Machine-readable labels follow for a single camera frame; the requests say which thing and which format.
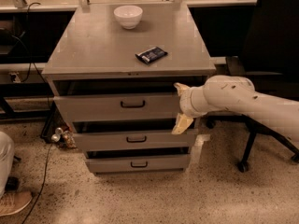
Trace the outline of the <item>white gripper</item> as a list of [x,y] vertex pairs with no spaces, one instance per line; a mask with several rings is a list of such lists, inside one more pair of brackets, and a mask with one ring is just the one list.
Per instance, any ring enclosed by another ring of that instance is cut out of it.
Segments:
[[179,96],[179,106],[183,114],[178,113],[172,134],[184,133],[193,123],[193,118],[204,116],[206,113],[214,111],[215,107],[210,105],[204,95],[202,87],[189,87],[176,82],[174,87]]

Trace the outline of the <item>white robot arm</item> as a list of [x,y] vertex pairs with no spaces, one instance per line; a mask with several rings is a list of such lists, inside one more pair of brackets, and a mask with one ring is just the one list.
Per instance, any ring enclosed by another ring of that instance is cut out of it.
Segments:
[[172,134],[184,133],[196,118],[212,111],[247,116],[290,141],[299,141],[299,102],[257,92],[245,77],[217,75],[200,87],[175,83],[181,113]]

